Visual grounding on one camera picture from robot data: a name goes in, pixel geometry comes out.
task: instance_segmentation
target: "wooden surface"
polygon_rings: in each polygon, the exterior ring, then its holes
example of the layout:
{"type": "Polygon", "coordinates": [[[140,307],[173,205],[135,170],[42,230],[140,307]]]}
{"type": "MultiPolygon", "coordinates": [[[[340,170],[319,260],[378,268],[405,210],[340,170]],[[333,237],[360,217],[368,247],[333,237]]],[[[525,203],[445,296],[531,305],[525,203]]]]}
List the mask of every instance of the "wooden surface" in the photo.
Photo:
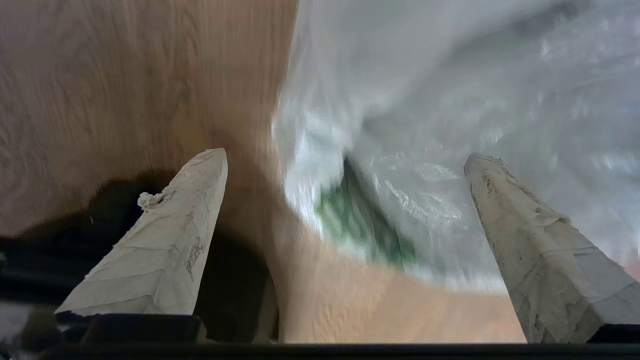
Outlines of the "wooden surface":
{"type": "Polygon", "coordinates": [[[0,234],[85,207],[109,179],[224,147],[218,226],[266,259],[284,341],[523,341],[506,296],[347,259],[283,205],[269,116],[295,7],[1,0],[0,234]]]}

